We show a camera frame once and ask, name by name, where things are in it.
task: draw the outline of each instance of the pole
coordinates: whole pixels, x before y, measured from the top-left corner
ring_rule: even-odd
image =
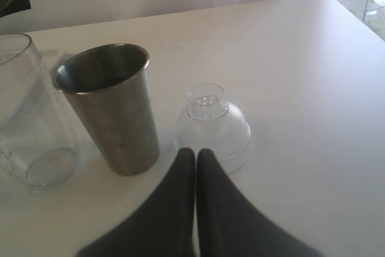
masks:
[[[366,13],[368,12],[368,5],[369,5],[369,0],[366,0],[365,9],[363,10],[362,22],[365,21]]]

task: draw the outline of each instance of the clear plastic dome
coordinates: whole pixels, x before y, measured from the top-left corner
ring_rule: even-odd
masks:
[[[190,147],[196,154],[212,149],[225,172],[232,173],[248,161],[250,137],[242,111],[225,100],[222,87],[201,84],[190,90],[176,125],[176,149]]]

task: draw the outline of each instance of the white table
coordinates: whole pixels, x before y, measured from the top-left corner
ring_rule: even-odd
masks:
[[[151,54],[161,139],[146,173],[112,173],[69,110],[75,176],[30,193],[0,179],[0,255],[72,256],[146,199],[172,162],[174,123],[193,85],[227,90],[254,157],[231,175],[282,228],[326,256],[385,256],[385,43],[335,0],[273,0],[37,31],[40,50],[129,42]]]

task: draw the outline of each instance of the cup rim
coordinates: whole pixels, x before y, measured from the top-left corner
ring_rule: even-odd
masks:
[[[22,37],[26,37],[28,39],[28,43],[26,44],[26,46],[20,52],[18,52],[17,54],[12,56],[10,59],[6,60],[5,62],[0,63],[0,66],[3,66],[6,63],[9,63],[10,61],[14,60],[18,56],[22,55],[32,44],[32,37],[30,37],[29,35],[27,35],[25,33],[6,33],[6,34],[1,34],[0,35],[0,37],[6,37],[6,36],[22,36]]]
[[[59,74],[59,70],[67,63],[67,62],[70,62],[72,61],[74,58],[77,58],[77,57],[81,57],[82,55],[85,55],[87,53],[90,53],[92,51],[95,51],[97,49],[102,49],[102,48],[106,48],[106,47],[109,47],[109,46],[118,46],[118,45],[122,45],[122,46],[134,46],[136,47],[137,49],[139,49],[143,54],[144,56],[146,57],[146,62],[144,63],[144,65],[140,68],[140,70],[138,70],[134,75],[130,76],[129,78],[126,78],[124,81],[122,82],[118,82],[117,84],[114,84],[110,87],[105,87],[105,88],[102,88],[100,90],[91,90],[91,91],[70,91],[70,90],[65,90],[63,89],[62,87],[60,87],[57,83],[57,77],[58,77],[58,74]],[[135,44],[132,44],[132,43],[110,43],[108,45],[101,45],[101,46],[96,46],[94,48],[90,48],[90,49],[87,49],[85,51],[82,51],[70,58],[68,58],[67,60],[63,61],[61,64],[59,64],[55,69],[54,71],[52,72],[52,85],[55,87],[56,90],[58,90],[59,92],[61,93],[64,93],[64,94],[75,94],[75,95],[88,95],[88,94],[94,94],[94,93],[101,93],[103,91],[107,91],[107,90],[110,90],[118,85],[121,85],[121,84],[124,84],[125,82],[128,82],[128,81],[131,81],[132,79],[136,78],[137,75],[145,70],[147,68],[147,66],[149,65],[149,62],[150,62],[150,55],[149,55],[149,52],[143,48],[142,46],[140,45],[135,45]]]

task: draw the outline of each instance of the metal tumbler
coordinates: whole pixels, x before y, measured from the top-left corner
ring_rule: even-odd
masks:
[[[68,59],[52,76],[120,175],[150,168],[159,156],[147,80],[148,52],[137,45],[99,46]]]

